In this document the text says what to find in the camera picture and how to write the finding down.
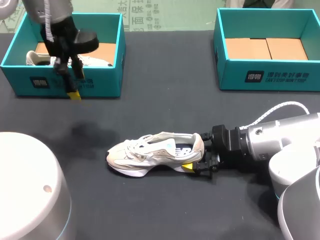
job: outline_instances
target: sneaker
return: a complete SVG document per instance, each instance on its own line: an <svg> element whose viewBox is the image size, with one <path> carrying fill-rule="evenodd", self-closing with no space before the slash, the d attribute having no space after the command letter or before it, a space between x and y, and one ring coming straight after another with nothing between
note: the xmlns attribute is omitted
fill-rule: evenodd
<svg viewBox="0 0 320 240"><path fill-rule="evenodd" d="M178 172L187 172L182 165L199 162L204 152L204 142L197 133L161 132L115 145L107 151L106 161L122 174L143 177L158 165L169 166Z"/></svg>
<svg viewBox="0 0 320 240"><path fill-rule="evenodd" d="M110 62L105 60L78 55L82 64L84 66L94 66L94 67L112 67ZM56 57L50 56L49 54L36 53L35 51L28 51L26 54L26 64L29 66L43 66L43 65L51 65L55 64ZM68 66L71 66L72 60L69 58Z"/></svg>

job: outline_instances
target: black table surface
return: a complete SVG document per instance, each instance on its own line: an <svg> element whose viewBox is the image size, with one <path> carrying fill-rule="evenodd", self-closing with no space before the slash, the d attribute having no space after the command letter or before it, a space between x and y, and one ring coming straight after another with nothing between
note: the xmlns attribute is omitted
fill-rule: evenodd
<svg viewBox="0 0 320 240"><path fill-rule="evenodd" d="M13 35L1 34L3 57ZM114 173L105 152L162 131L247 125L276 104L319 111L317 93L221 91L212 31L126 32L121 97L16 97L0 73L0 131L31 135L56 155L76 206L77 240L283 240L268 168L222 169L212 180L158 167L143 178ZM304 112L277 110L266 121Z"/></svg>

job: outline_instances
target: shoelace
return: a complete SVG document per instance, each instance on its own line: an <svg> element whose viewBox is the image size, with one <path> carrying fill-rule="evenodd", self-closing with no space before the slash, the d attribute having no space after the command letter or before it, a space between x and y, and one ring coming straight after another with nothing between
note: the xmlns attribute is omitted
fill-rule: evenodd
<svg viewBox="0 0 320 240"><path fill-rule="evenodd" d="M133 154L137 157L151 157L153 156L152 153L144 153L140 150L140 146L145 146L146 145L146 139L152 137L153 135L144 135L140 137L137 140L126 140L124 143L126 144L126 154L128 155L127 150L129 151L130 154Z"/></svg>

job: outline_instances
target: shoe tongue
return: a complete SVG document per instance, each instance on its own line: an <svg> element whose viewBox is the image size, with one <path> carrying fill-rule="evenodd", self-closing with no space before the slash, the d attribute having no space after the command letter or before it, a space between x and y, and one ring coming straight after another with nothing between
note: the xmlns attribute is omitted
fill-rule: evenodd
<svg viewBox="0 0 320 240"><path fill-rule="evenodd" d="M173 138L169 138L164 141L149 143L147 146L148 152L154 152L158 150L166 150L170 155L174 156L176 153L176 141Z"/></svg>

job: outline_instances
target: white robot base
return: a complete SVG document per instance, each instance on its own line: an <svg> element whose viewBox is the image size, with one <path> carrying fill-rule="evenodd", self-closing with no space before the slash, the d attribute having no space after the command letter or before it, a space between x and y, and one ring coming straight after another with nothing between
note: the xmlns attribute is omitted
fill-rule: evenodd
<svg viewBox="0 0 320 240"><path fill-rule="evenodd" d="M75 209L64 174L39 140L0 133L0 193L0 239L75 239Z"/></svg>

